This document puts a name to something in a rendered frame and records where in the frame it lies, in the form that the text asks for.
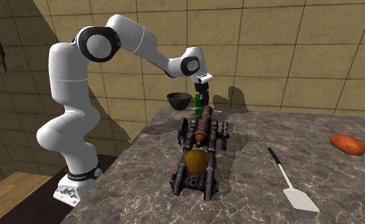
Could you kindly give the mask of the dark robot stand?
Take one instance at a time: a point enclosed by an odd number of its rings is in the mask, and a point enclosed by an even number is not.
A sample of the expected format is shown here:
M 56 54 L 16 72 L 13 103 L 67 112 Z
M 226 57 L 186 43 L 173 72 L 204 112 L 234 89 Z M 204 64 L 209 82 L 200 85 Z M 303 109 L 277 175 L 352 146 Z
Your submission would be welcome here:
M 11 211 L 0 218 L 0 224 L 60 224 L 73 209 L 57 199 L 53 193 L 67 167 L 63 167 L 45 184 L 31 193 Z

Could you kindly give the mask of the black bowl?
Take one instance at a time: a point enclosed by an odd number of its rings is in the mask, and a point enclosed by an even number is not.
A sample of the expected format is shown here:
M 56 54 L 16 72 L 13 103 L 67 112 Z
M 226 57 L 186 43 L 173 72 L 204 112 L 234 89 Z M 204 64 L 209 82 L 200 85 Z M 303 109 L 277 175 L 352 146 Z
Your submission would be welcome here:
M 167 100 L 170 106 L 175 110 L 184 110 L 191 102 L 192 96 L 187 93 L 174 92 L 167 95 Z

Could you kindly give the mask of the green box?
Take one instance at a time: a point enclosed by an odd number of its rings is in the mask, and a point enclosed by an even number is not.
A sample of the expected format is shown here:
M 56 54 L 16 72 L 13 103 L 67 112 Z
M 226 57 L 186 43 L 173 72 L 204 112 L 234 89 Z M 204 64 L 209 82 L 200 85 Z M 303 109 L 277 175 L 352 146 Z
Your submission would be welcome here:
M 195 115 L 201 115 L 202 111 L 203 111 L 203 97 L 201 94 L 196 94 L 195 95 Z

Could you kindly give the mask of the orange sweet potato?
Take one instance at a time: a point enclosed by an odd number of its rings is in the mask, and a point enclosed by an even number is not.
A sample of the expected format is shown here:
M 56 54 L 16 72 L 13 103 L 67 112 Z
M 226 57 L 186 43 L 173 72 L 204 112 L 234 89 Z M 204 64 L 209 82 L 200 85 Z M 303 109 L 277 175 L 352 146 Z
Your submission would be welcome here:
M 334 147 L 350 155 L 362 155 L 365 152 L 365 144 L 349 135 L 333 135 L 329 141 Z

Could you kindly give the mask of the brown round ball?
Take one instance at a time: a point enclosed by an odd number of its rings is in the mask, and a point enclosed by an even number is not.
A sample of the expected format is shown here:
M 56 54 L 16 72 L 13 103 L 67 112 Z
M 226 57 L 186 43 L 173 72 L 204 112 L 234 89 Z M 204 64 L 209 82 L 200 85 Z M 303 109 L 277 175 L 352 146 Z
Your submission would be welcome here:
M 210 155 L 203 150 L 189 150 L 186 152 L 184 159 L 190 174 L 204 175 Z

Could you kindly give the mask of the bronze toy cannon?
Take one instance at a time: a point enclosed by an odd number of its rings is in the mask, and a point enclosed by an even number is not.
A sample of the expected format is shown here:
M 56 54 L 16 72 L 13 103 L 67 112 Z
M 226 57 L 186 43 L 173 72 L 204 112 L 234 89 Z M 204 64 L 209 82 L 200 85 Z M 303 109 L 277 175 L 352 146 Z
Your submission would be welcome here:
M 221 141 L 221 149 L 226 150 L 228 138 L 228 122 L 219 126 L 218 121 L 212 118 L 213 109 L 203 107 L 201 115 L 188 121 L 180 121 L 177 133 L 178 144 L 182 146 L 182 156 L 177 171 L 170 177 L 169 184 L 174 195 L 180 195 L 183 189 L 200 190 L 203 199 L 210 201 L 219 190 L 219 181 L 215 178 L 216 170 L 216 143 Z M 203 150 L 210 155 L 204 175 L 190 174 L 187 170 L 184 156 L 189 150 Z

